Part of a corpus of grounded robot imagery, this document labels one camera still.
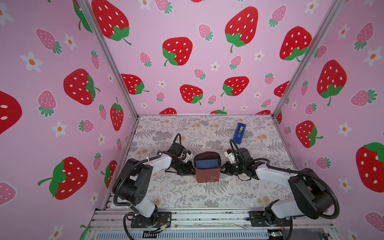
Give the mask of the blue gift box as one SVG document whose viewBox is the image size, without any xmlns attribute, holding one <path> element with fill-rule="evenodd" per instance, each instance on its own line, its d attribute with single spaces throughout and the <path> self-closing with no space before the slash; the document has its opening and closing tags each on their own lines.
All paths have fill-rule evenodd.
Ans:
<svg viewBox="0 0 384 240">
<path fill-rule="evenodd" d="M 220 166 L 218 159 L 197 160 L 195 161 L 196 168 L 200 170 L 217 169 Z"/>
</svg>

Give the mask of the maroon wrapping paper sheet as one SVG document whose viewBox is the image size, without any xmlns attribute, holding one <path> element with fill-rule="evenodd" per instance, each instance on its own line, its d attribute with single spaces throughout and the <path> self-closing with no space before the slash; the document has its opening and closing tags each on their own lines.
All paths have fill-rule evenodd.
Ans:
<svg viewBox="0 0 384 240">
<path fill-rule="evenodd" d="M 211 159 L 218 159 L 219 160 L 220 166 L 217 169 L 200 170 L 200 169 L 196 168 L 195 161 L 197 161 L 197 160 L 211 160 Z M 196 171 L 197 182 L 199 184 L 218 182 L 220 179 L 221 165 L 222 165 L 221 157 L 216 152 L 204 152 L 204 153 L 197 154 L 194 157 L 194 168 Z"/>
</svg>

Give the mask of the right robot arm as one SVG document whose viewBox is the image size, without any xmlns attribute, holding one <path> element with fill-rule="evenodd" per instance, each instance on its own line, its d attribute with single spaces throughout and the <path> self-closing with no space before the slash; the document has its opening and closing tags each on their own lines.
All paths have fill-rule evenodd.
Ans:
<svg viewBox="0 0 384 240">
<path fill-rule="evenodd" d="M 284 218 L 308 217 L 333 220 L 340 214 L 340 204 L 332 189 L 309 168 L 301 171 L 279 168 L 265 158 L 251 158 L 245 148 L 225 152 L 229 159 L 221 172 L 229 176 L 245 174 L 249 180 L 268 181 L 292 191 L 293 197 L 275 200 L 264 210 L 262 219 L 270 226 Z"/>
</svg>

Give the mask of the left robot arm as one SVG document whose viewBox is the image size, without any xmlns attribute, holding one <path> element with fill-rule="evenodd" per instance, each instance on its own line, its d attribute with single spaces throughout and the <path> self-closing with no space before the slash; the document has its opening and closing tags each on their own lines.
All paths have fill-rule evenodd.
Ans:
<svg viewBox="0 0 384 240">
<path fill-rule="evenodd" d="M 155 221 L 158 207 L 147 197 L 151 177 L 170 168 L 179 176 L 193 176 L 191 156 L 183 145 L 173 143 L 168 151 L 159 151 L 154 157 L 127 160 L 113 186 L 114 205 L 129 207 L 139 216 Z"/>
</svg>

